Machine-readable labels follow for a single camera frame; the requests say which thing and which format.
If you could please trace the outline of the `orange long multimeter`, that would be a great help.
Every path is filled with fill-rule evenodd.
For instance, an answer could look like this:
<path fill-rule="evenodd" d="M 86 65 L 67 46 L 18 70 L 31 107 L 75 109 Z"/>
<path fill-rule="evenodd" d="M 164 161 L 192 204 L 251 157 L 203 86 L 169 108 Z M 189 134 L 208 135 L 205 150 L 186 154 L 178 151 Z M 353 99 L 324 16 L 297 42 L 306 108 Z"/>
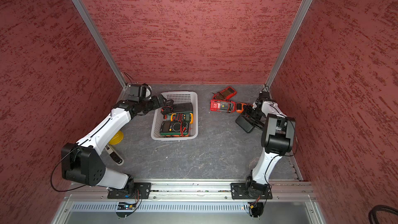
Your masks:
<path fill-rule="evenodd" d="M 241 114 L 245 110 L 246 106 L 247 106 L 246 103 L 237 102 L 236 105 L 235 105 L 235 111 L 237 113 Z"/>

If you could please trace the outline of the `red clamp meter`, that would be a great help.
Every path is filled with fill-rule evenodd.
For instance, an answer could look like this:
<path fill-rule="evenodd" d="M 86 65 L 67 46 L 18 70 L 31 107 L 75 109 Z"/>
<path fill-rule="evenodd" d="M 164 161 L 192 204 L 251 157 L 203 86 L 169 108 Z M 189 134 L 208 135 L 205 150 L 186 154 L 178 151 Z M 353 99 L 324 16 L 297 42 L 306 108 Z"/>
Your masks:
<path fill-rule="evenodd" d="M 233 113 L 235 112 L 235 108 L 236 108 L 236 103 L 232 101 L 223 101 L 223 100 L 210 101 L 210 110 L 212 112 Z"/>

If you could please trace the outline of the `dark red multimeter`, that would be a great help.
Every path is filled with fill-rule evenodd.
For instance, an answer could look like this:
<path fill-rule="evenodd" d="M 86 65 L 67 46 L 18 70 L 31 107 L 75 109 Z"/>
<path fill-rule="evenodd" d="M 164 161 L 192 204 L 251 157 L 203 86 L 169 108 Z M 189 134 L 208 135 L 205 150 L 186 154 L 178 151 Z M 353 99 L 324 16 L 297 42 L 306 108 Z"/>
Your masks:
<path fill-rule="evenodd" d="M 236 94 L 237 94 L 237 91 L 234 88 L 228 86 L 224 90 L 221 90 L 221 91 L 219 91 L 217 93 L 214 93 L 212 99 L 213 100 L 228 101 L 229 99 L 231 99 Z"/>

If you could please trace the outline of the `yellow multimeter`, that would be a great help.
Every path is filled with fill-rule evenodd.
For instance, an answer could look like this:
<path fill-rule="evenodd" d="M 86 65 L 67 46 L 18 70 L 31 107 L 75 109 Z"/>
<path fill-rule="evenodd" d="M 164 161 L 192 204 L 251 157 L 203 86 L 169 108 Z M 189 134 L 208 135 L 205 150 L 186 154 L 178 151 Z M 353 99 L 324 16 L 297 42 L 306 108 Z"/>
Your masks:
<path fill-rule="evenodd" d="M 177 122 L 188 122 L 193 124 L 194 116 L 192 112 L 189 113 L 172 113 L 171 114 L 171 121 Z"/>

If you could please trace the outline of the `green multimeter DT9205A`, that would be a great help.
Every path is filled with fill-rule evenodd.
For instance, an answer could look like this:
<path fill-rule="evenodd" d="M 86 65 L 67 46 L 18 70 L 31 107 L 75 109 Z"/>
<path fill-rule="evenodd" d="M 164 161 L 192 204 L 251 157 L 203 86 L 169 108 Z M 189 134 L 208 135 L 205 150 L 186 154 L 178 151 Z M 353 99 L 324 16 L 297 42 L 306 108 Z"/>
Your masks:
<path fill-rule="evenodd" d="M 160 127 L 160 135 L 189 135 L 190 123 L 164 121 Z"/>

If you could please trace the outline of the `orange black multimeter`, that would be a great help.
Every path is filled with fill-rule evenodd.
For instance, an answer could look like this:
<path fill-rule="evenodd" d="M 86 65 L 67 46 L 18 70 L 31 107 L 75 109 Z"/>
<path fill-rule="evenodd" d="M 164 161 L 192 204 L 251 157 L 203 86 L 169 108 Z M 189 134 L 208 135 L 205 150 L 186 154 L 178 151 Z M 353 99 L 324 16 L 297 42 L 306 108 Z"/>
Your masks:
<path fill-rule="evenodd" d="M 189 137 L 189 135 L 164 135 L 161 136 L 161 138 L 186 138 Z"/>

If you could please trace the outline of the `white plastic perforated basket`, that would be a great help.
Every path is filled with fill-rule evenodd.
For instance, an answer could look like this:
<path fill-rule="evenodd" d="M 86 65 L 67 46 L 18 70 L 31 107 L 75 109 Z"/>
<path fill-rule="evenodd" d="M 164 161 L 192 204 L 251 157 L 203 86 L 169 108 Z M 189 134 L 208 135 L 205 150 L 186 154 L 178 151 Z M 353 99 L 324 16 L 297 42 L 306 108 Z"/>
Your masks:
<path fill-rule="evenodd" d="M 167 102 L 157 109 L 151 137 L 157 141 L 185 141 L 197 137 L 198 95 L 190 91 L 172 91 L 161 94 Z"/>

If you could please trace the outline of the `small black multimeter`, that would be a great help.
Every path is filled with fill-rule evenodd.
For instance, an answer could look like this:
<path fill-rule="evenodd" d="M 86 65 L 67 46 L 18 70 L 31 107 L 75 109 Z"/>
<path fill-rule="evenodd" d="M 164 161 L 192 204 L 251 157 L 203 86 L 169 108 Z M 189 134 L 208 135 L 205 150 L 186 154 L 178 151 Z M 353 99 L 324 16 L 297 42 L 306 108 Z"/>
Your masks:
<path fill-rule="evenodd" d="M 174 108 L 172 106 L 164 106 L 161 108 L 161 114 L 162 115 L 169 115 L 174 112 Z"/>

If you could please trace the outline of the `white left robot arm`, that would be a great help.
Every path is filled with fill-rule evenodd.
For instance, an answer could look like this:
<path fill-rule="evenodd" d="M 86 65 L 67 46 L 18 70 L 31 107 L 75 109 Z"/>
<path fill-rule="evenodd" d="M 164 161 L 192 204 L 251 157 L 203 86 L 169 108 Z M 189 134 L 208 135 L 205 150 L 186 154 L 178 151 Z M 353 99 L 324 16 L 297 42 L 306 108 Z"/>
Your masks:
<path fill-rule="evenodd" d="M 106 187 L 110 194 L 114 193 L 121 199 L 134 197 L 136 189 L 132 176 L 107 168 L 101 154 L 117 132 L 134 117 L 165 107 L 166 103 L 162 95 L 139 101 L 119 101 L 91 132 L 62 147 L 60 164 L 63 179 L 86 186 Z"/>

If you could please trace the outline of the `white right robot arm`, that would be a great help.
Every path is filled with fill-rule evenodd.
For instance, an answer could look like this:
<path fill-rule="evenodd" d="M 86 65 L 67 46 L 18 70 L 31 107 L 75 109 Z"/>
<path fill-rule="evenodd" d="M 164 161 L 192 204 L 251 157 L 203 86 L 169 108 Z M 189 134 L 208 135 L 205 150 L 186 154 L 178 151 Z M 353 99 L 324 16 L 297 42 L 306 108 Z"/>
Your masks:
<path fill-rule="evenodd" d="M 271 188 L 269 178 L 278 161 L 293 149 L 296 121 L 267 98 L 257 99 L 246 116 L 262 130 L 261 156 L 246 179 L 246 188 L 264 194 Z"/>

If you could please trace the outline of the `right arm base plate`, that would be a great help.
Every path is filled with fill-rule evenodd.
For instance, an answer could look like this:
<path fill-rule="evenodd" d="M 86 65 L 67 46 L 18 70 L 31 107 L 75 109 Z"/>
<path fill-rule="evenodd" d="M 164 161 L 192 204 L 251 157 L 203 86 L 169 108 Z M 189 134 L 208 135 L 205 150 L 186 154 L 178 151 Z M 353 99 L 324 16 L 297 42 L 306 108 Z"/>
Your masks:
<path fill-rule="evenodd" d="M 247 186 L 245 183 L 230 183 L 233 200 L 266 200 L 272 199 L 271 186 L 266 184 L 252 183 Z"/>

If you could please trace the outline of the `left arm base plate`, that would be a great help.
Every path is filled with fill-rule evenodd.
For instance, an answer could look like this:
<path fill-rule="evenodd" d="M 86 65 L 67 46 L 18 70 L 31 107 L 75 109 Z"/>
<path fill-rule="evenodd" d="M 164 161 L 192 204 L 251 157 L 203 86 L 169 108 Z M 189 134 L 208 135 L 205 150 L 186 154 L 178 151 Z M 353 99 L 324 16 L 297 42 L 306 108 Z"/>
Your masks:
<path fill-rule="evenodd" d="M 149 182 L 129 183 L 123 189 L 108 188 L 108 199 L 148 199 L 152 184 Z"/>

